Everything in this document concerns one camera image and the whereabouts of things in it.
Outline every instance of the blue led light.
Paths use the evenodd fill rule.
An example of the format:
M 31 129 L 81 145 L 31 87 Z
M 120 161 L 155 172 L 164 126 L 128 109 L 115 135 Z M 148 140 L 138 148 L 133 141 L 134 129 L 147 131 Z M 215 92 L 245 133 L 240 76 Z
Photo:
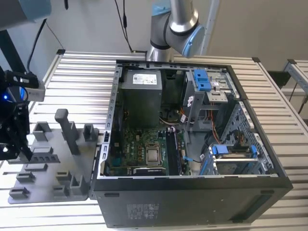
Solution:
M 20 88 L 20 98 L 24 99 L 25 90 L 23 88 Z

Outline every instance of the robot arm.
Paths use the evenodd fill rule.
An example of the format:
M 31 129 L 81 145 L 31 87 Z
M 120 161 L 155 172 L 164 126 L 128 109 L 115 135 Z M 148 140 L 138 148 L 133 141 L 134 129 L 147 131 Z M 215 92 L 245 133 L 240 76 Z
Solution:
M 171 48 L 186 58 L 193 57 L 205 33 L 198 18 L 192 0 L 170 0 L 154 5 L 147 60 L 168 62 L 173 59 Z
M 0 30 L 46 18 L 50 0 L 0 0 Z

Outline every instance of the orange wire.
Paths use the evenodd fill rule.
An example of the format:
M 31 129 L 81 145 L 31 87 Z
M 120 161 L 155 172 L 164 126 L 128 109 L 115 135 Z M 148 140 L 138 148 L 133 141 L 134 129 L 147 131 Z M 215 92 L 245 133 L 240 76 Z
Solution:
M 217 132 L 216 132 L 215 125 L 214 125 L 213 110 L 211 110 L 211 120 L 212 120 L 212 132 L 213 132 L 213 136 L 214 136 L 214 138 L 216 139 L 217 143 L 218 143 L 218 144 L 221 144 L 220 141 L 219 141 L 219 138 L 218 138 L 218 134 L 217 134 Z

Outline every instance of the motherboard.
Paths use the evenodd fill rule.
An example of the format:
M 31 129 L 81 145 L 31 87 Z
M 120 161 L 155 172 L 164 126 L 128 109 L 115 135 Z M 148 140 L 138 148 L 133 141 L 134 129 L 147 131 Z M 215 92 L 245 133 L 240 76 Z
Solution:
M 187 174 L 188 168 L 183 160 L 185 155 L 185 145 L 183 132 L 176 132 L 176 139 L 171 146 L 177 144 L 175 152 L 168 147 L 169 132 L 166 128 L 160 129 L 125 129 L 122 144 L 115 142 L 115 154 L 111 157 L 110 176 L 133 176 L 142 175 L 143 171 L 156 170 L 157 175 L 169 175 L 169 169 L 173 167 L 168 162 L 179 159 L 180 174 Z

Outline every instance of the green circuit board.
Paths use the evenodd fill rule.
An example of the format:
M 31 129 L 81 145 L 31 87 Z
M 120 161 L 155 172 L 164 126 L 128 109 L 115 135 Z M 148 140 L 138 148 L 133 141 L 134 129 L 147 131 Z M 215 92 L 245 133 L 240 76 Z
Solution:
M 185 150 L 182 132 L 177 134 L 177 140 L 179 151 Z M 121 156 L 119 157 L 119 154 L 112 156 L 111 175 L 129 176 L 136 167 L 163 167 L 166 169 L 166 175 L 169 175 L 165 128 L 164 130 L 126 129 L 121 146 L 115 143 L 117 152 L 121 152 Z M 147 163 L 146 150 L 149 147 L 159 150 L 159 161 L 155 165 Z

